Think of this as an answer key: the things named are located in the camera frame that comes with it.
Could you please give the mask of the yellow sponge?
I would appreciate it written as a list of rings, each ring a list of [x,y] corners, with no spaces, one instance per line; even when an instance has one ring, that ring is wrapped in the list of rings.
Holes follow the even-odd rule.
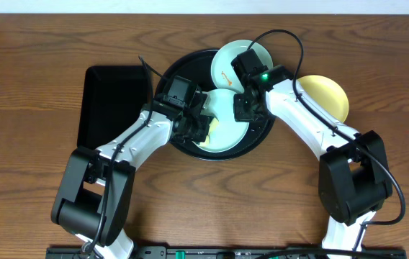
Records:
[[[209,130],[204,142],[200,142],[198,144],[199,147],[207,147],[210,143],[210,135],[215,131],[217,126],[219,125],[219,121],[216,118],[213,118],[209,124]]]

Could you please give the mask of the yellow plate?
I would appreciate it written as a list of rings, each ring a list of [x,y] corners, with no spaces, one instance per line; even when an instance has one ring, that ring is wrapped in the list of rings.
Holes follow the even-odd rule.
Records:
[[[335,81],[325,76],[309,75],[298,79],[305,92],[340,122],[349,114],[349,100]]]

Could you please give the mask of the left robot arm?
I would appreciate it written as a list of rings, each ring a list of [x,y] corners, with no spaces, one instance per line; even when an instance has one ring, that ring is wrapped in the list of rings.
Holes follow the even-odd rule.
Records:
[[[203,114],[210,98],[195,92],[188,102],[164,95],[146,104],[137,120],[94,150],[78,147],[68,160],[51,220],[83,240],[69,258],[129,258],[132,240],[124,224],[136,170],[170,140],[204,142],[213,118]]]

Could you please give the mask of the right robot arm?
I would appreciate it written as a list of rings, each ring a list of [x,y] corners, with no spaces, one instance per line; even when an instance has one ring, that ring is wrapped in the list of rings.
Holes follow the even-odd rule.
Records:
[[[392,195],[382,138],[345,125],[347,96],[325,76],[295,79],[280,65],[233,64],[232,69],[243,88],[235,98],[235,118],[277,117],[319,160],[318,194],[330,216],[322,247],[360,252],[367,227]]]

